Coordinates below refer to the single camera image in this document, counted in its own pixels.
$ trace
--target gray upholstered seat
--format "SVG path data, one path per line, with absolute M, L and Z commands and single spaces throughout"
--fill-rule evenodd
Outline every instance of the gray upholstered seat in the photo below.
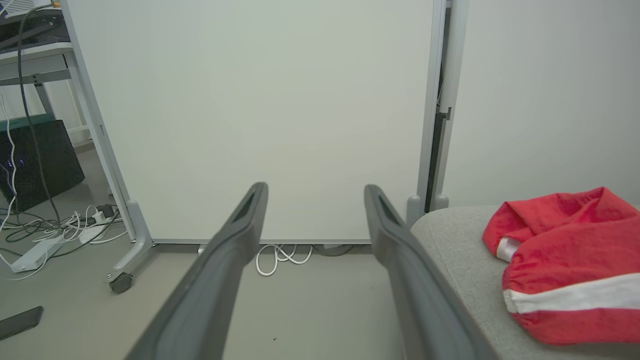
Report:
M 412 232 L 456 290 L 503 359 L 640 359 L 638 344 L 551 346 L 530 337 L 507 312 L 502 273 L 507 266 L 482 242 L 497 206 L 449 208 L 424 215 Z

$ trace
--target computer tower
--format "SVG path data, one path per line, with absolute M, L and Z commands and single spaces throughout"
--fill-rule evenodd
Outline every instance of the computer tower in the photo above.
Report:
M 31 122 L 42 157 L 44 178 L 51 196 L 58 195 L 84 180 L 84 173 L 62 120 L 51 114 L 33 115 Z M 26 118 L 11 119 L 11 138 L 15 144 L 11 161 L 11 143 L 6 134 L 6 121 L 0 122 L 0 190 L 9 203 L 13 197 L 11 175 L 17 168 L 15 187 L 17 198 L 13 209 L 25 211 L 47 200 L 42 186 L 38 158 L 31 129 Z

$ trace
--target white stripe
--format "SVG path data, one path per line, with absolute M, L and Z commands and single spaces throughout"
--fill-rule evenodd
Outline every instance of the white stripe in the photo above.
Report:
M 518 250 L 520 246 L 520 242 L 518 240 L 503 237 L 498 244 L 498 250 L 495 252 L 495 255 L 498 259 L 502 259 L 508 263 L 511 262 L 511 258 L 513 257 L 513 253 Z
M 504 290 L 510 313 L 534 311 L 575 311 L 605 307 L 640 310 L 640 273 L 581 282 L 537 294 Z

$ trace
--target black caster wheel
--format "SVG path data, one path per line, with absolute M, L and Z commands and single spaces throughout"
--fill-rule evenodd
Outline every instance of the black caster wheel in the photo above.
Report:
M 133 285 L 133 275 L 127 274 L 126 272 L 118 275 L 118 277 L 114 281 L 111 281 L 109 283 L 111 291 L 116 294 L 121 294 L 129 290 L 131 288 L 131 285 Z

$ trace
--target red garment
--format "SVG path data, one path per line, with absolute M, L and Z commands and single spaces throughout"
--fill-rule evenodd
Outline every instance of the red garment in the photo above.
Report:
M 607 188 L 505 202 L 483 241 L 512 316 L 549 344 L 640 342 L 640 211 Z

